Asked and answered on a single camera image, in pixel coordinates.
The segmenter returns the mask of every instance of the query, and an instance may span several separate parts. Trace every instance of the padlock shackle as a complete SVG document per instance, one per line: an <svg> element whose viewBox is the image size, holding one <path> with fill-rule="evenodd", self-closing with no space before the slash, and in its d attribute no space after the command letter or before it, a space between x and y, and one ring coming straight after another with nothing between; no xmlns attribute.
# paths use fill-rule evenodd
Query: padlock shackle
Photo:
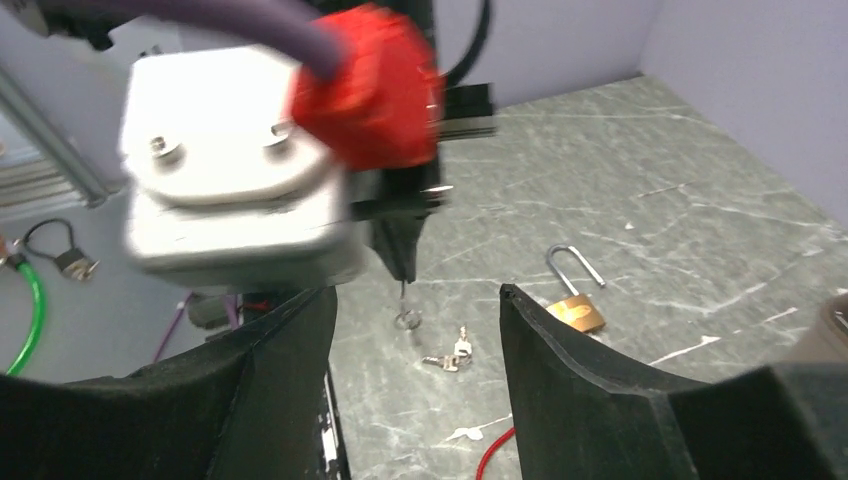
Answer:
<svg viewBox="0 0 848 480"><path fill-rule="evenodd" d="M554 255L557 252L562 251L570 252L572 255L577 257L577 260L580 262L581 265L583 265L583 268L585 268L586 271L589 272L589 275L592 276L592 278L595 280L595 282L598 283L598 285L601 286L601 288L607 285L607 282L603 279L603 277L601 277L601 274L599 274L598 271L595 270L595 267L593 267L592 264L590 264L589 261L586 260L586 257L584 257L583 254L581 254L580 251L577 250L577 248L571 245L560 243L548 249L548 253L545 254L545 262L548 264L548 267L553 270L555 274L557 274L562 283L565 284L565 288L568 289L568 293L570 293L572 296L580 294L580 292L577 291L577 287L575 287L574 284L571 283L571 280L569 280L568 277L565 276L565 272L563 272L562 269L560 269L559 266L554 263Z"/></svg>

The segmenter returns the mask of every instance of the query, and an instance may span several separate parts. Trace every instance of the marble table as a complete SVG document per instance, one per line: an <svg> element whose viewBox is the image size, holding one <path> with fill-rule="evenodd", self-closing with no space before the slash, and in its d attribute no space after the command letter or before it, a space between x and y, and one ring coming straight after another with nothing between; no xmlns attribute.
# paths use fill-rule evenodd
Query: marble table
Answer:
<svg viewBox="0 0 848 480"><path fill-rule="evenodd" d="M357 480L473 478L511 425L498 288L561 299L544 259L553 244L606 278L600 290L557 257L607 320L598 341L699 380L779 358L848 288L845 231L655 79L511 107L499 127L443 150L455 195L421 241L415 338L392 326L399 287L376 257L339 289L331 365ZM422 365L452 350L461 325L473 366ZM446 440L490 422L480 441ZM514 442L487 472L521 478Z"/></svg>

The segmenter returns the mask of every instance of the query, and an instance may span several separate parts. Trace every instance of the padlock body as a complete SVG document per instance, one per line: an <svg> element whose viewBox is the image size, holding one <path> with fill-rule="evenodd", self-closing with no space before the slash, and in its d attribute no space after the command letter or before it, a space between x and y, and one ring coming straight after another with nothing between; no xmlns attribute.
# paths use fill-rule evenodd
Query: padlock body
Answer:
<svg viewBox="0 0 848 480"><path fill-rule="evenodd" d="M583 333L600 330L606 325L604 317L592 305L589 297L582 293L559 301L547 310L560 322Z"/></svg>

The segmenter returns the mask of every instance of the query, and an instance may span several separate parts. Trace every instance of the beige cylinder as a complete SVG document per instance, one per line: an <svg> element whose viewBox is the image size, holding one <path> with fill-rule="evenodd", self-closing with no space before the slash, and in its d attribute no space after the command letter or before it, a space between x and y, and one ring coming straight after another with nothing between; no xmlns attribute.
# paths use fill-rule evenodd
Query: beige cylinder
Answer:
<svg viewBox="0 0 848 480"><path fill-rule="evenodd" d="M848 362L848 294L830 299L784 362Z"/></svg>

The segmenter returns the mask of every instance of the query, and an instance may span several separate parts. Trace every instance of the green cable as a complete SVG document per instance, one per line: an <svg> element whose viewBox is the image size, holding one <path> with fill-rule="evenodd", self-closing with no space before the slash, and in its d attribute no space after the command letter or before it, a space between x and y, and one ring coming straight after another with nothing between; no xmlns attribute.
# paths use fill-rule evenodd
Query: green cable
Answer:
<svg viewBox="0 0 848 480"><path fill-rule="evenodd" d="M21 373L21 370L29 362L32 352L35 351L38 340L41 338L41 330L44 328L44 319L47 316L47 298L44 296L44 287L41 285L41 279L38 278L38 274L26 262L18 265L17 269L18 273L29 283L29 287L32 290L32 324L29 327L29 335L27 335L26 342L24 342L18 358L6 370L7 375Z"/></svg>

